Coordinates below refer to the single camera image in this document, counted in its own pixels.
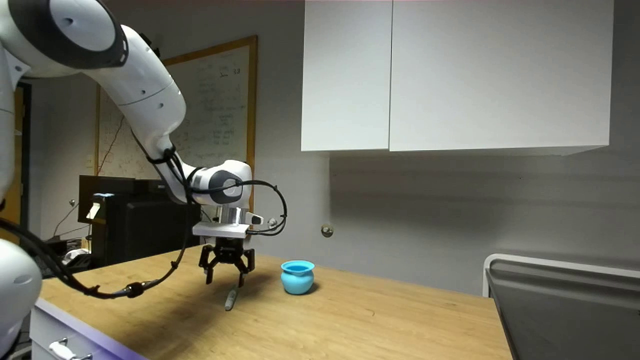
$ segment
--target whiteboard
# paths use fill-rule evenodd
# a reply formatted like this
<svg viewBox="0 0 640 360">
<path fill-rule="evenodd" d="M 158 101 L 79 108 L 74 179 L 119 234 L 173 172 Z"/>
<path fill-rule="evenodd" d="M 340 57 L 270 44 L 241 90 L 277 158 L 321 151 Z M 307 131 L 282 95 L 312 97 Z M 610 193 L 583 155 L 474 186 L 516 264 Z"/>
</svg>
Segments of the whiteboard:
<svg viewBox="0 0 640 360">
<path fill-rule="evenodd" d="M 185 163 L 213 167 L 233 159 L 255 166 L 256 40 L 244 38 L 165 60 L 187 105 L 182 124 L 170 135 Z M 102 89 L 97 113 L 96 173 L 104 159 L 98 175 L 159 179 Z"/>
</svg>

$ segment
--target door frame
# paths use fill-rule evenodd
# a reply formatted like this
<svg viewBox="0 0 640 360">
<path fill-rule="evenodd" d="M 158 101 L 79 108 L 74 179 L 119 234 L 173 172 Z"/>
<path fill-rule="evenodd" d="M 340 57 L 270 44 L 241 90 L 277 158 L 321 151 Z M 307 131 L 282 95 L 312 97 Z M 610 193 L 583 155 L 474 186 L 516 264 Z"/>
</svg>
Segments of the door frame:
<svg viewBox="0 0 640 360">
<path fill-rule="evenodd" d="M 22 196 L 20 197 L 20 227 L 29 227 L 29 166 L 31 150 L 31 84 L 18 82 L 22 88 L 24 118 L 22 119 Z"/>
</svg>

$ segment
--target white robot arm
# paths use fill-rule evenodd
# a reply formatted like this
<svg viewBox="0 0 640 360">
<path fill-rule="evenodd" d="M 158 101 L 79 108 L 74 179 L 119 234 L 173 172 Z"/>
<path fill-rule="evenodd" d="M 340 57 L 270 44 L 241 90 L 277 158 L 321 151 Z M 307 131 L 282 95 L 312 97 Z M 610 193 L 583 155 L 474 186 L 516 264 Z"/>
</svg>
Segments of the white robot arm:
<svg viewBox="0 0 640 360">
<path fill-rule="evenodd" d="M 284 198 L 276 187 L 252 181 L 251 168 L 241 161 L 227 160 L 211 168 L 194 168 L 182 162 L 169 138 L 186 112 L 178 86 L 144 39 L 121 26 L 99 0 L 0 0 L 0 201 L 13 178 L 13 91 L 18 80 L 79 72 L 98 82 L 118 105 L 174 200 L 223 207 L 219 223 L 200 223 L 193 228 L 195 235 L 222 241 L 218 244 L 216 240 L 215 247 L 208 245 L 203 250 L 200 266 L 207 272 L 208 283 L 216 263 L 236 264 L 242 286 L 243 276 L 253 270 L 253 252 L 243 250 L 242 240 L 249 234 L 279 233 L 286 220 Z M 280 196 L 284 214 L 275 228 L 249 230 L 251 224 L 262 223 L 262 218 L 248 212 L 252 184 L 266 184 Z M 20 233 L 23 240 L 39 240 L 4 220 L 0 219 L 0 225 Z M 221 256 L 209 262 L 209 252 Z M 45 253 L 41 250 L 39 255 L 46 258 Z M 248 266 L 239 261 L 242 255 L 250 260 Z M 112 294 L 99 293 L 97 286 L 86 288 L 70 273 L 58 277 L 102 299 L 134 297 L 167 278 L 180 257 L 164 277 L 133 283 Z M 52 270 L 56 267 L 55 263 L 47 265 Z M 31 258 L 20 247 L 0 239 L 0 358 L 35 303 L 41 282 Z"/>
</svg>

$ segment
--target drawer handle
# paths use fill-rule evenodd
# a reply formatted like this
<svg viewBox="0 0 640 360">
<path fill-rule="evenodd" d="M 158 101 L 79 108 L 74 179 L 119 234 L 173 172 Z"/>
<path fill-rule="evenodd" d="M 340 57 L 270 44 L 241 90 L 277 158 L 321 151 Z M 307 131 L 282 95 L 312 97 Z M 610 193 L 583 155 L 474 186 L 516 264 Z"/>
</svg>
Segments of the drawer handle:
<svg viewBox="0 0 640 360">
<path fill-rule="evenodd" d="M 87 354 L 83 357 L 76 357 L 73 351 L 67 347 L 69 339 L 62 338 L 58 341 L 54 341 L 49 345 L 49 350 L 56 358 L 60 360 L 92 360 L 93 355 Z"/>
</svg>

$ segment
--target white drawer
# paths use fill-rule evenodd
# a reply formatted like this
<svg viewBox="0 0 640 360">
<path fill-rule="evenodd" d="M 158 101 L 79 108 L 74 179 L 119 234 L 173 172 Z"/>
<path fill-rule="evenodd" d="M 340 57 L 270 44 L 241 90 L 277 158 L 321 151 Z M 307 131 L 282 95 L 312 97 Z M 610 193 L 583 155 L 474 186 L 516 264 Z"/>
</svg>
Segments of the white drawer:
<svg viewBox="0 0 640 360">
<path fill-rule="evenodd" d="M 73 351 L 77 358 L 91 354 L 93 360 L 146 360 L 42 299 L 38 300 L 31 311 L 29 332 L 33 344 L 40 347 L 38 354 L 33 352 L 34 360 L 58 360 L 49 350 L 49 345 L 63 338 L 67 339 L 66 346 Z"/>
</svg>

